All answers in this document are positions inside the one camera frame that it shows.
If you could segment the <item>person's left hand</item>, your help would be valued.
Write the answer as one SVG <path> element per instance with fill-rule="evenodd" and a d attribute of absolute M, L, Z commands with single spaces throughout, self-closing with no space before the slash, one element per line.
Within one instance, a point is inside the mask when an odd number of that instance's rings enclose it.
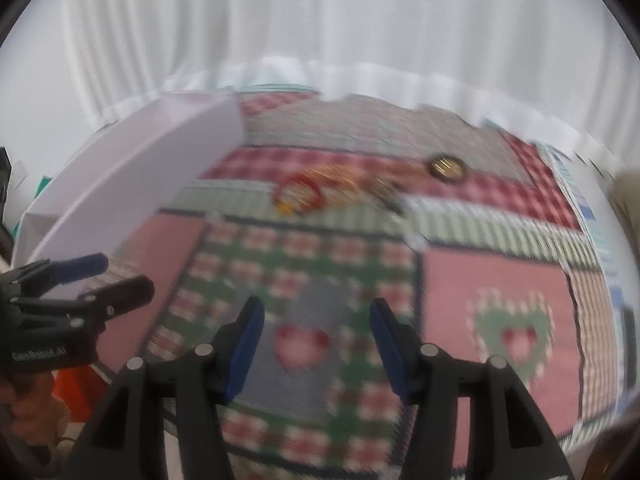
<path fill-rule="evenodd" d="M 22 393 L 1 381 L 1 403 L 13 413 L 11 430 L 28 445 L 54 445 L 68 414 L 66 405 L 53 395 L 54 375 L 33 374 Z"/>

